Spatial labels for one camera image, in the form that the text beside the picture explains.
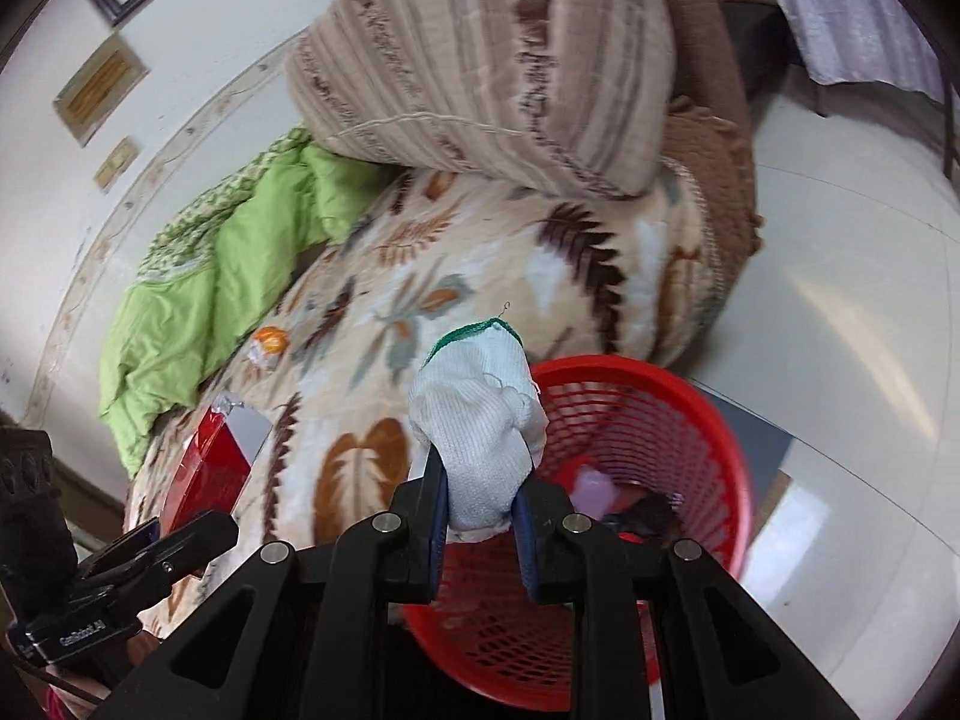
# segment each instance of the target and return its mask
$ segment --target green cloth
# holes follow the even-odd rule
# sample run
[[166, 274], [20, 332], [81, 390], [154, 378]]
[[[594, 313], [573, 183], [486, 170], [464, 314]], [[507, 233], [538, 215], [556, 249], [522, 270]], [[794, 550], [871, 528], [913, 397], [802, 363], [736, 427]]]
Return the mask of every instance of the green cloth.
[[155, 237], [100, 362], [100, 415], [131, 476], [154, 420], [181, 404], [275, 305], [296, 255], [342, 242], [394, 177], [296, 128]]

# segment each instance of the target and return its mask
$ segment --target white tile floor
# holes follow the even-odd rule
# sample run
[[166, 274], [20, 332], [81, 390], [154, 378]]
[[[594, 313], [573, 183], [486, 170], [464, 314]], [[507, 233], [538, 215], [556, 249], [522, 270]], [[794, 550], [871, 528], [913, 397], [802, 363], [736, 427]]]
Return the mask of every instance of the white tile floor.
[[766, 247], [689, 372], [798, 437], [744, 584], [893, 720], [960, 621], [960, 199], [924, 100], [808, 94], [792, 71], [757, 111]]

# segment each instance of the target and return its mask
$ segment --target purple cloth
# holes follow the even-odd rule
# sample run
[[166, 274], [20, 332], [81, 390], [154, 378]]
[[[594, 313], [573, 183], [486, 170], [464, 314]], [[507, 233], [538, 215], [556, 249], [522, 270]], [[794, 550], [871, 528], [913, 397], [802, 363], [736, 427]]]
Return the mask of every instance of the purple cloth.
[[883, 81], [944, 101], [940, 65], [898, 0], [776, 0], [819, 84]]

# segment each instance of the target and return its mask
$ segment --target beige blanket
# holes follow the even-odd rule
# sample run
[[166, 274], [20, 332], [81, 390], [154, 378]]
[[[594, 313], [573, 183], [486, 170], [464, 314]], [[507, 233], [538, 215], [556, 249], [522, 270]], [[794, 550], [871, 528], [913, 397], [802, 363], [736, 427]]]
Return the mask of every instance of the beige blanket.
[[503, 314], [531, 362], [597, 352], [669, 362], [724, 297], [711, 229], [696, 182], [665, 158], [631, 201], [546, 196], [480, 173], [400, 177], [264, 320], [290, 335], [278, 369], [262, 373], [245, 346], [198, 410], [157, 426], [128, 528], [160, 512], [215, 394], [237, 392], [275, 423], [234, 509], [239, 543], [144, 613], [147, 628], [168, 634], [264, 541], [333, 541], [384, 509], [415, 446], [407, 386], [450, 330]]

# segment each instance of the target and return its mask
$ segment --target red and white package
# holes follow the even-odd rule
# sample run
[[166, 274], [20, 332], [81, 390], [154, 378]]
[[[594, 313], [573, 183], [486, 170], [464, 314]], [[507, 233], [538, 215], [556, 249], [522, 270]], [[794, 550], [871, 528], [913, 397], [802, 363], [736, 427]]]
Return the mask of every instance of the red and white package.
[[170, 483], [160, 514], [160, 534], [197, 514], [231, 512], [272, 425], [262, 413], [223, 392], [206, 410]]

